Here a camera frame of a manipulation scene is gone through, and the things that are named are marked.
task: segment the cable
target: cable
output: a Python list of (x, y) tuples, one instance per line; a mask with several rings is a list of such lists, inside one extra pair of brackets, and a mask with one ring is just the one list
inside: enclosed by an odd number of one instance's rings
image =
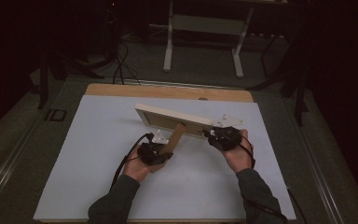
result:
[(252, 160), (252, 168), (255, 168), (255, 158), (253, 157), (252, 152), (251, 152), (248, 148), (244, 147), (244, 146), (241, 145), (241, 144), (238, 144), (237, 146), (239, 146), (240, 148), (242, 148), (243, 150), (245, 150), (245, 152), (249, 155), (249, 157), (250, 157), (251, 160)]
[(118, 168), (116, 169), (116, 173), (115, 173), (115, 177), (113, 177), (113, 181), (112, 181), (112, 185), (110, 187), (109, 192), (112, 190), (113, 186), (116, 184), (118, 176), (120, 175), (121, 169), (124, 166), (124, 163), (126, 163), (128, 161), (128, 157), (130, 156), (130, 154), (133, 152), (133, 150), (136, 148), (136, 146), (138, 146), (139, 142), (142, 141), (142, 139), (144, 139), (145, 137), (150, 138), (150, 134), (152, 133), (146, 133), (144, 135), (142, 135), (133, 145), (133, 147), (130, 149), (129, 153), (123, 158), (123, 160), (121, 161), (120, 165), (118, 166)]
[(264, 206), (264, 205), (262, 205), (262, 204), (260, 204), (260, 203), (247, 200), (246, 198), (243, 198), (243, 199), (244, 199), (249, 205), (251, 205), (252, 207), (257, 208), (257, 209), (260, 209), (260, 210), (262, 210), (262, 211), (264, 211), (264, 212), (266, 212), (266, 213), (269, 213), (269, 214), (271, 214), (271, 215), (273, 215), (273, 216), (275, 216), (275, 217), (280, 218), (283, 223), (286, 224), (286, 223), (288, 222), (287, 217), (286, 217), (284, 214), (282, 214), (281, 212), (278, 212), (278, 211), (276, 211), (276, 210), (274, 210), (274, 209), (268, 208), (268, 207), (266, 207), (266, 206)]
[(117, 57), (118, 67), (117, 67), (115, 73), (113, 74), (113, 82), (112, 83), (115, 84), (117, 72), (120, 71), (121, 83), (124, 85), (123, 74), (121, 71), (121, 65), (124, 63), (124, 61), (126, 60), (128, 54), (129, 54), (129, 48), (127, 47), (127, 45), (123, 44), (122, 42), (120, 42), (120, 44), (126, 48), (126, 53), (124, 54), (124, 57), (122, 58), (122, 60), (120, 60), (119, 57)]
[(127, 161), (125, 161), (124, 163), (127, 163), (127, 162), (129, 162), (129, 161), (133, 161), (133, 160), (136, 160), (136, 159), (140, 159), (141, 157), (135, 157), (135, 158), (132, 158), (132, 159), (129, 159), (129, 160), (127, 160)]
[(248, 142), (249, 146), (251, 146), (251, 149), (253, 151), (253, 144), (251, 142), (249, 142), (249, 140), (247, 138), (245, 138), (244, 136), (242, 138), (245, 139), (246, 142)]
[(123, 42), (120, 42), (121, 45), (123, 45), (126, 49), (126, 53), (124, 54), (123, 57), (121, 56), (117, 56), (117, 61), (118, 61), (118, 67), (113, 75), (113, 84), (115, 84), (115, 81), (116, 81), (116, 76), (117, 76), (117, 73), (119, 72), (120, 73), (120, 79), (121, 79), (121, 84), (124, 85), (124, 77), (123, 77), (123, 71), (122, 71), (122, 67), (123, 65), (127, 68), (128, 72), (131, 74), (132, 78), (134, 78), (138, 84), (141, 86), (141, 83), (139, 82), (139, 79), (137, 78), (137, 75), (138, 75), (138, 72), (135, 70), (135, 69), (132, 69), (132, 68), (129, 68), (129, 66), (125, 63), (125, 60), (129, 54), (129, 48), (126, 44), (124, 44)]
[(307, 219), (305, 218), (304, 213), (303, 213), (303, 211), (302, 211), (300, 205), (298, 204), (298, 202), (297, 202), (295, 196), (293, 195), (292, 191), (291, 191), (289, 188), (287, 188), (287, 192), (289, 192), (290, 197), (292, 197), (293, 201), (295, 202), (295, 204), (296, 204), (296, 206), (297, 206), (297, 208), (298, 208), (298, 211), (300, 212), (300, 215), (302, 216), (302, 218), (303, 218), (303, 220), (304, 220), (304, 223), (305, 223), (305, 224), (308, 224), (308, 221), (307, 221)]

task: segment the wooden frame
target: wooden frame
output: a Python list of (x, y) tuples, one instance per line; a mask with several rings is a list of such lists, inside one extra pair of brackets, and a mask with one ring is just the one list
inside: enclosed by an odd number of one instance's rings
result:
[(167, 87), (167, 86), (135, 86), (112, 84), (89, 84), (86, 95), (152, 97), (162, 99), (212, 100), (229, 102), (253, 102), (249, 91)]
[(178, 123), (182, 123), (186, 126), (185, 133), (195, 136), (203, 136), (203, 130), (210, 131), (213, 127), (212, 119), (197, 117), (152, 105), (136, 104), (135, 109), (146, 126), (174, 130)]

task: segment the metal stand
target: metal stand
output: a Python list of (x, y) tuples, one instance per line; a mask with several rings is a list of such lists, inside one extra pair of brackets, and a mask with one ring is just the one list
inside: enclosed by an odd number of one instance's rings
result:
[(165, 50), (165, 60), (163, 71), (171, 71), (172, 63), (172, 32), (173, 29), (188, 30), (195, 32), (205, 32), (224, 35), (238, 35), (240, 37), (238, 45), (232, 50), (232, 58), (235, 66), (235, 73), (238, 78), (243, 78), (241, 67), (240, 52), (243, 40), (249, 27), (254, 9), (251, 7), (245, 21), (225, 20), (217, 18), (196, 17), (187, 15), (173, 14), (173, 0), (170, 1), (170, 16), (168, 19), (168, 41)]

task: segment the white tabletop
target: white tabletop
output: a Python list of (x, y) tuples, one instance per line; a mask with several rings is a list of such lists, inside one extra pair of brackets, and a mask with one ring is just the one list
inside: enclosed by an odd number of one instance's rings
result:
[[(255, 169), (296, 219), (282, 173), (256, 103), (160, 98), (83, 96), (34, 214), (41, 221), (88, 219), (89, 207), (109, 190), (122, 158), (136, 140), (157, 129), (146, 127), (136, 104), (220, 119), (243, 119), (255, 146)], [(163, 131), (166, 137), (170, 132)], [(206, 139), (183, 136), (166, 166), (142, 183), (129, 221), (244, 220), (238, 180)]]

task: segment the hand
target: hand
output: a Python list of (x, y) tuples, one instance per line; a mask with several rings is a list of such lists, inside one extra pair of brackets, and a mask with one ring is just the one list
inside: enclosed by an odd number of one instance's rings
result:
[(151, 166), (144, 164), (140, 158), (137, 158), (139, 157), (137, 153), (138, 147), (133, 150), (127, 159), (127, 162), (124, 165), (123, 175), (128, 175), (138, 181), (138, 183), (141, 183), (150, 173)]
[[(248, 131), (246, 129), (240, 130), (243, 137), (248, 139)], [(249, 149), (253, 154), (253, 146), (249, 144), (246, 139), (242, 138), (241, 145)], [(234, 147), (229, 151), (221, 151), (223, 156), (226, 158), (228, 166), (237, 173), (241, 170), (252, 168), (252, 158), (246, 153), (245, 149), (241, 147)]]

